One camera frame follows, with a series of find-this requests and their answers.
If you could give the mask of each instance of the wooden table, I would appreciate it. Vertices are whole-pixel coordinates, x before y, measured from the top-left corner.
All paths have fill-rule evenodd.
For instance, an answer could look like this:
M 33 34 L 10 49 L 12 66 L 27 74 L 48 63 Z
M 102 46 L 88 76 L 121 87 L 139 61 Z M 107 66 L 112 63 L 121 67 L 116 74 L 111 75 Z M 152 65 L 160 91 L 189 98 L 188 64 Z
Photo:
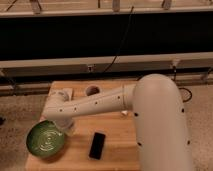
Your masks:
M 85 96 L 85 88 L 97 85 L 101 91 L 109 90 L 134 81 L 69 81 L 54 82 L 51 90 L 73 88 L 73 98 Z M 66 139 L 63 149 L 56 155 L 42 160 L 29 154 L 26 171 L 136 171 L 139 157 L 135 127 L 131 112 L 120 112 L 75 118 L 76 131 Z M 94 132 L 106 135 L 101 160 L 88 157 Z
M 4 11 L 13 0 L 0 0 L 0 12 Z M 98 0 L 39 0 L 43 11 L 63 11 L 63 10 L 97 10 Z M 123 0 L 120 2 L 121 8 L 161 8 L 163 0 Z M 208 2 L 202 0 L 175 0 L 172 2 L 173 7 L 193 7 L 207 5 Z M 101 9 L 111 9 L 112 1 L 101 0 Z M 29 0 L 17 1 L 10 12 L 26 12 L 32 11 Z

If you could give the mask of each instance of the cable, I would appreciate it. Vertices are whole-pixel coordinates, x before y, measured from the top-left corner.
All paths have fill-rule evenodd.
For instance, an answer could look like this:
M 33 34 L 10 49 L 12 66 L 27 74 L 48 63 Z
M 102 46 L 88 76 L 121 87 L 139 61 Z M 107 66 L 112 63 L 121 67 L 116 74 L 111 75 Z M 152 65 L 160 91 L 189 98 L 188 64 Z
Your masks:
M 192 92 L 188 88 L 180 87 L 179 90 L 185 90 L 189 93 L 188 99 L 185 99 L 185 100 L 183 99 L 184 103 L 189 102 L 192 99 Z
M 177 78 L 177 68 L 176 68 L 176 66 L 173 66 L 173 70 L 174 70 L 173 81 L 176 83 L 176 78 Z M 180 87 L 179 90 L 185 90 L 185 91 L 187 91 L 189 93 L 188 99 L 185 99 L 185 100 L 183 99 L 184 103 L 189 102 L 192 99 L 192 92 L 188 88 Z
M 126 38 L 127 38 L 128 33 L 129 33 L 129 28 L 130 28 L 130 24 L 131 24 L 133 10 L 134 10 L 134 6 L 132 6 L 132 8 L 131 8 L 131 11 L 130 11 L 130 14 L 129 14 L 129 19 L 128 19 L 128 24 L 127 24 L 127 27 L 126 27 L 126 31 L 124 32 L 124 36 L 121 40 L 121 43 L 120 43 L 119 48 L 116 52 L 116 55 L 115 55 L 114 59 L 112 60 L 112 62 L 104 69 L 104 71 L 102 73 L 107 72 L 112 67 L 112 65 L 115 63 L 115 60 L 118 58 L 118 56 L 120 55 L 121 49 L 122 49 L 124 43 L 126 42 Z
M 6 7 L 6 8 L 4 9 L 4 12 L 9 11 L 9 10 L 15 5 L 15 3 L 16 3 L 17 1 L 18 1 L 18 0 L 13 0 L 13 1 L 9 4 L 9 6 Z

